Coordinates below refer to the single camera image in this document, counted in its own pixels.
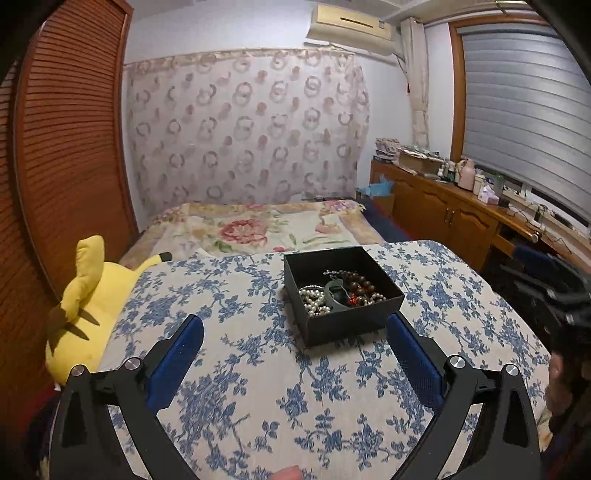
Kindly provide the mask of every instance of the power strip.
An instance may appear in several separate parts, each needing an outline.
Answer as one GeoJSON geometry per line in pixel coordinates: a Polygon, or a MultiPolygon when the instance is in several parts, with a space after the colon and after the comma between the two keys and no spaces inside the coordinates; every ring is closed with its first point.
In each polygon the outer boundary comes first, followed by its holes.
{"type": "Polygon", "coordinates": [[[546,231],[546,226],[542,225],[539,222],[536,222],[535,220],[530,220],[530,224],[532,224],[533,226],[535,226],[540,232],[545,232],[546,231]]]}

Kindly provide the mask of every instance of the window frame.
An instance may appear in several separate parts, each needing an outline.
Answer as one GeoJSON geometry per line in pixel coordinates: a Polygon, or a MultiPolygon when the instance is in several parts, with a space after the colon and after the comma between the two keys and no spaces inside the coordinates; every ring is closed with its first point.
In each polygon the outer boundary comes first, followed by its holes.
{"type": "Polygon", "coordinates": [[[449,34],[452,41],[453,57],[453,129],[452,150],[450,159],[454,162],[461,160],[464,150],[464,136],[466,133],[466,63],[464,58],[464,44],[458,28],[486,25],[493,23],[527,23],[549,27],[549,23],[535,12],[531,14],[493,14],[464,18],[449,22],[449,34]]]}

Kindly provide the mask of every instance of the jar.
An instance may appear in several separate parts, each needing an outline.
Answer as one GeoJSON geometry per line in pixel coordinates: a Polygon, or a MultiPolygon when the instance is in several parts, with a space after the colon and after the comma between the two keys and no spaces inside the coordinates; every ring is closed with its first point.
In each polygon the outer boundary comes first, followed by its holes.
{"type": "Polygon", "coordinates": [[[474,190],[472,190],[472,193],[478,195],[485,184],[486,177],[482,174],[477,174],[476,177],[474,177],[474,190]]]}

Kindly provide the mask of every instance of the black box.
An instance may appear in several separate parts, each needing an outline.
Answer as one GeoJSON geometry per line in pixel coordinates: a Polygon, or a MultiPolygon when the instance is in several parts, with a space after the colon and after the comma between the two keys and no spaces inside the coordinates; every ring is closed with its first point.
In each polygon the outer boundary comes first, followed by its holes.
{"type": "Polygon", "coordinates": [[[284,256],[283,262],[285,288],[306,346],[321,345],[384,328],[386,318],[398,312],[404,301],[404,293],[363,247],[288,254],[284,256]],[[324,275],[326,270],[356,271],[367,278],[387,300],[310,318],[298,291],[308,285],[326,285],[330,281],[324,275]]]}

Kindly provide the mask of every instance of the wardrobe door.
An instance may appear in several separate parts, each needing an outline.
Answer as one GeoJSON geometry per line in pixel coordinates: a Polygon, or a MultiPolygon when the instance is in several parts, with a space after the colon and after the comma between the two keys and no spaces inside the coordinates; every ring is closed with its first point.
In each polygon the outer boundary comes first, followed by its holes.
{"type": "Polygon", "coordinates": [[[137,239],[121,144],[121,74],[131,7],[66,0],[31,42],[15,110],[17,185],[45,275],[60,296],[78,240],[119,261],[137,239]]]}
{"type": "MultiPolygon", "coordinates": [[[[14,460],[32,402],[53,386],[44,363],[47,312],[55,299],[14,195],[10,125],[17,72],[14,65],[0,79],[0,465],[3,453],[14,460]]],[[[4,466],[0,477],[10,477],[4,466]]]]}

